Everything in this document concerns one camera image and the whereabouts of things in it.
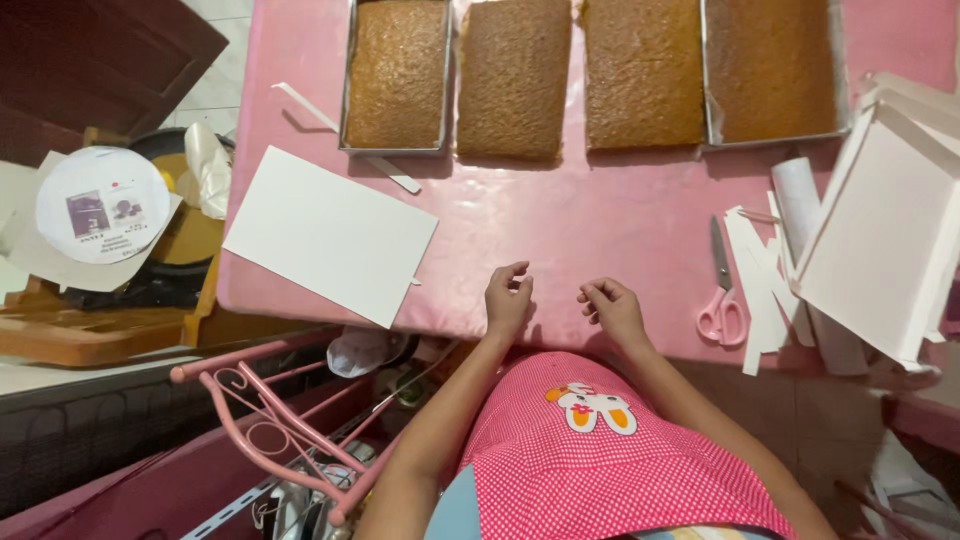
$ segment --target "rectangular cake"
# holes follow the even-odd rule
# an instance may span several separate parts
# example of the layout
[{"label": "rectangular cake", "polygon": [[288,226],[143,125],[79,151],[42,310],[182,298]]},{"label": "rectangular cake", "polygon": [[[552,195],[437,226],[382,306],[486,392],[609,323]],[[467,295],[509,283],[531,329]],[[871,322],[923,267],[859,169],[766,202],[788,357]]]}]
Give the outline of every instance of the rectangular cake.
[{"label": "rectangular cake", "polygon": [[699,0],[586,0],[589,150],[704,137]]},{"label": "rectangular cake", "polygon": [[569,0],[470,5],[461,30],[459,156],[559,157],[571,24]]},{"label": "rectangular cake", "polygon": [[444,111],[444,0],[357,5],[347,129],[351,148],[435,148]]},{"label": "rectangular cake", "polygon": [[723,142],[836,131],[829,0],[707,0]]}]

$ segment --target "pink table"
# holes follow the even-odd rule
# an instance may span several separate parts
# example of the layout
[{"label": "pink table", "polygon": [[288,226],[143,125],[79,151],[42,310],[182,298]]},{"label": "pink table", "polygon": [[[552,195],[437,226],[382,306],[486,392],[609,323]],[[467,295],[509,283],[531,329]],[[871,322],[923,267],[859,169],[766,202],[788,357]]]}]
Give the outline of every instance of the pink table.
[{"label": "pink table", "polygon": [[[468,0],[456,0],[463,14]],[[846,0],[851,87],[885,70],[947,91],[954,88],[956,0]],[[395,328],[462,338],[483,334],[483,290],[494,267],[531,260],[536,312],[523,342],[602,352],[597,327],[580,314],[577,286],[611,276],[633,288],[647,330],[668,356],[740,363],[742,349],[703,341],[694,316],[715,278],[708,220],[735,205],[767,211],[770,167],[785,149],[708,154],[637,154],[588,160],[583,126],[583,33],[575,27],[564,122],[564,162],[553,170],[481,168],[457,160],[395,160],[423,185],[411,195],[362,160],[337,150],[337,136],[285,93],[291,84],[337,119],[347,41],[343,0],[257,0],[233,170],[228,226],[268,145],[388,193],[440,218]],[[837,144],[804,153],[823,188]],[[302,241],[323,231],[306,233]],[[739,301],[745,306],[740,295]],[[354,313],[230,252],[222,253],[217,297],[228,309],[364,324]],[[815,351],[785,348],[765,367],[808,370]]]}]

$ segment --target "hand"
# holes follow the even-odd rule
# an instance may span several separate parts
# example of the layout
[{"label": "hand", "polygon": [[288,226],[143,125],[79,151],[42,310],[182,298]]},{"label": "hand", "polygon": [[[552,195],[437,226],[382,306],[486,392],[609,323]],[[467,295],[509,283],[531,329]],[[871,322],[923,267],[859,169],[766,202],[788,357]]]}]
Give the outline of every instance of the hand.
[{"label": "hand", "polygon": [[592,325],[603,327],[621,349],[650,344],[634,291],[610,278],[586,282],[580,285],[580,290],[577,302],[587,305],[582,311],[584,316]]},{"label": "hand", "polygon": [[530,296],[534,292],[534,278],[527,276],[522,282],[517,282],[514,277],[526,274],[528,266],[530,261],[522,260],[493,271],[490,285],[484,293],[487,301],[487,334],[513,338],[526,322]]}]

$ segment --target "metal baking tray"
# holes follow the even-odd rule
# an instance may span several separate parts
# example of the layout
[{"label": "metal baking tray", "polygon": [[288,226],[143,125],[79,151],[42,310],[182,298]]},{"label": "metal baking tray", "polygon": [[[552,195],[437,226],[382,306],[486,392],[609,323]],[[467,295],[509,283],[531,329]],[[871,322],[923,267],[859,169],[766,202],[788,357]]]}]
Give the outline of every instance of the metal baking tray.
[{"label": "metal baking tray", "polygon": [[804,135],[784,138],[768,138],[762,140],[748,140],[744,142],[723,142],[723,137],[715,133],[714,122],[717,116],[721,114],[719,105],[710,94],[710,76],[708,69],[708,27],[707,27],[707,2],[716,0],[700,0],[700,44],[702,59],[704,64],[704,109],[707,111],[707,144],[705,148],[752,148],[757,146],[766,146],[781,142],[797,142],[804,140],[816,140],[822,138],[834,138],[847,135],[852,127],[853,118],[850,108],[850,98],[847,91],[847,58],[846,48],[843,39],[843,9],[840,0],[830,0],[829,22],[830,22],[830,49],[833,51],[833,93],[834,104],[836,106],[836,131],[820,135]]},{"label": "metal baking tray", "polygon": [[421,156],[438,158],[444,154],[446,148],[446,124],[450,109],[450,65],[453,55],[453,5],[451,0],[445,2],[444,11],[444,32],[446,32],[446,47],[444,49],[444,102],[443,110],[440,114],[440,126],[438,126],[437,145],[433,148],[353,148],[347,145],[345,137],[347,135],[347,117],[349,115],[350,103],[350,68],[353,66],[353,55],[356,53],[356,28],[357,28],[357,4],[372,0],[349,0],[350,22],[347,32],[347,66],[344,74],[344,95],[340,106],[340,150],[351,154],[352,156],[362,156],[369,158],[390,158],[402,156]]}]

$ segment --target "door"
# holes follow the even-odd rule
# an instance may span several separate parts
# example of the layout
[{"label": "door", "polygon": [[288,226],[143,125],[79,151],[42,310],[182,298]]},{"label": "door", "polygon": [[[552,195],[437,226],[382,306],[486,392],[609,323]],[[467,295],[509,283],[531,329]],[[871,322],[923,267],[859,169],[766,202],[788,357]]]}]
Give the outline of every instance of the door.
[{"label": "door", "polygon": [[0,160],[156,129],[226,46],[180,0],[0,1]]}]

